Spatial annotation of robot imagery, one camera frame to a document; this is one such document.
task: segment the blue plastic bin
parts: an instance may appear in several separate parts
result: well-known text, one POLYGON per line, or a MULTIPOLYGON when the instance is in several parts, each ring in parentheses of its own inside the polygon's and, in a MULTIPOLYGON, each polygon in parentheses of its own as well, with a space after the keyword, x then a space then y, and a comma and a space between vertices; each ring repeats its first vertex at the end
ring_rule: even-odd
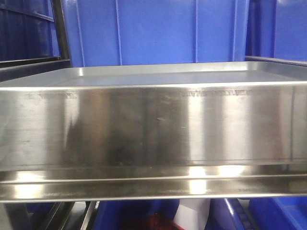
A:
POLYGON ((238 199, 211 199, 205 230, 254 230, 238 199))
POLYGON ((306 15, 306 0, 251 0, 247 55, 307 61, 306 15))
POLYGON ((59 56, 51 0, 0 0, 0 61, 59 56))
POLYGON ((105 201, 98 207, 93 230, 117 230, 119 224, 127 219, 142 219, 160 212, 174 219, 179 200, 125 200, 105 201))
POLYGON ((249 211, 261 230, 307 229, 307 197, 254 198, 249 211))
POLYGON ((62 0, 74 67, 243 61, 249 0, 62 0))
POLYGON ((26 204, 29 213, 49 212, 54 203, 28 203, 26 204))

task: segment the stainless steel tray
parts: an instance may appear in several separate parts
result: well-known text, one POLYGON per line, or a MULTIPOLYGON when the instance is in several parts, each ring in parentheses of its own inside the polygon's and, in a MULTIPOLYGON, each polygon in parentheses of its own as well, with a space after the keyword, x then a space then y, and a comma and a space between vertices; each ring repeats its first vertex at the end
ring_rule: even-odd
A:
POLYGON ((0 201, 307 194, 307 68, 61 69, 0 83, 0 201))

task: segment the red object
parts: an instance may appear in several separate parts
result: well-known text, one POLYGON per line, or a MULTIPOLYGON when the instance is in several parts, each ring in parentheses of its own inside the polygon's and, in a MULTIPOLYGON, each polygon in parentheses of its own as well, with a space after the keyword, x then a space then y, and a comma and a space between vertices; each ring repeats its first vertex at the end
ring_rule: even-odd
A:
POLYGON ((184 230, 160 213, 144 219, 129 219, 121 223, 119 230, 184 230))

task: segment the metal bar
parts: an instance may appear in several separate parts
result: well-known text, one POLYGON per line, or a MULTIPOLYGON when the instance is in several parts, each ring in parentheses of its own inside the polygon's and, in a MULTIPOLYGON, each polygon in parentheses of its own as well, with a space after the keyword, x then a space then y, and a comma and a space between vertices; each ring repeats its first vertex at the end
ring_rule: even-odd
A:
POLYGON ((97 208, 98 208, 97 204, 99 204, 99 201, 90 201, 87 204, 88 205, 85 210, 85 215, 80 230, 92 229, 97 214, 97 208))
POLYGON ((32 230, 25 204, 0 204, 0 229, 32 230))
POLYGON ((49 61, 0 69, 0 81, 7 81, 52 70, 69 68, 69 60, 49 61))
POLYGON ((21 66, 28 64, 35 64, 48 61, 57 61, 59 57, 43 57, 43 58, 32 58, 32 59, 22 59, 22 60, 9 60, 9 61, 0 61, 0 68, 21 66))
POLYGON ((73 205, 74 202, 60 203, 56 205, 55 208, 51 210, 50 215, 39 230, 62 230, 73 205))
POLYGON ((46 16, 46 15, 43 15, 43 14, 40 14, 40 13, 35 13, 33 11, 22 9, 22 8, 15 7, 15 6, 12 6, 12 5, 3 4, 3 3, 0 3, 0 9, 11 11, 11 12, 14 12, 14 13, 25 14, 25 15, 28 15, 28 16, 40 18, 40 19, 50 21, 50 22, 54 21, 53 18, 51 18, 49 16, 46 16))
POLYGON ((61 59, 69 59, 69 49, 65 31, 63 9, 60 0, 52 0, 53 17, 58 37, 61 59))
POLYGON ((245 61, 261 61, 261 62, 264 61, 264 62, 274 62, 280 64, 307 67, 307 61, 285 60, 285 59, 272 58, 272 57, 245 56, 245 61))

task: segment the white paper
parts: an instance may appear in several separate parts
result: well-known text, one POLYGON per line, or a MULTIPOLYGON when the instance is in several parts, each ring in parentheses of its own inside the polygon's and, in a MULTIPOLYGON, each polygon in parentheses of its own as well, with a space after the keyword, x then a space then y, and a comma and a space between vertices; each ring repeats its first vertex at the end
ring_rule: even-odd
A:
POLYGON ((204 230, 210 199, 181 199, 174 222, 185 230, 204 230))

